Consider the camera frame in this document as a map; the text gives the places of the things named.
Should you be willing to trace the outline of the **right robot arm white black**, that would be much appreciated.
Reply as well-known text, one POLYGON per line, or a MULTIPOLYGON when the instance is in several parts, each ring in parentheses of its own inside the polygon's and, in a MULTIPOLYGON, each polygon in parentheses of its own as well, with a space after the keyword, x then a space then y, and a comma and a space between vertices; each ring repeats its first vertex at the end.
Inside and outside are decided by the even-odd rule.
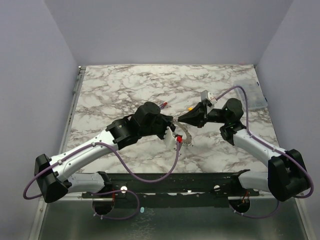
POLYGON ((245 150, 267 167, 267 172, 239 172, 237 179, 229 184, 234 195, 240 196, 247 189, 256 189, 269 192, 284 202, 311 188, 302 155, 297 150, 284 150, 248 133, 248 127, 241 122, 244 111, 240 100, 228 99, 221 109, 208 110, 207 104, 207 100, 199 102, 192 110, 179 116, 178 121, 198 128, 206 123, 222 124, 219 130, 225 141, 245 150))

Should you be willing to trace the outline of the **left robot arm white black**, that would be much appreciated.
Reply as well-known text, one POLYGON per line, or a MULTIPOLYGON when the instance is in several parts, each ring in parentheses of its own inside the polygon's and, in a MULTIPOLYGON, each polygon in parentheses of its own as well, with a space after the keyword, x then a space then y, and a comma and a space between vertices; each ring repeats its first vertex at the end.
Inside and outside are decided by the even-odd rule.
POLYGON ((102 172, 78 173, 93 161, 134 145, 143 137, 157 136, 167 146, 176 147, 173 116, 161 113, 153 102, 139 106, 134 114, 114 120, 87 142, 54 156, 41 154, 35 159, 34 180, 46 203, 60 200, 68 193, 90 192, 106 197, 111 190, 102 172))

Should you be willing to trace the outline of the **round metal keyring disc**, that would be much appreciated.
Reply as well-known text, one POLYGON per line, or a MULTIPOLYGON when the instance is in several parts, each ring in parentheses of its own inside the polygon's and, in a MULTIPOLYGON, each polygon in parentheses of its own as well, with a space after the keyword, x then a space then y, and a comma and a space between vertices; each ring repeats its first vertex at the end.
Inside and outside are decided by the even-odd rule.
POLYGON ((192 145, 192 135, 188 131, 188 127, 186 124, 180 123, 178 121, 174 121, 173 124, 175 125, 175 133, 177 135, 182 136, 182 145, 184 147, 190 147, 192 145))

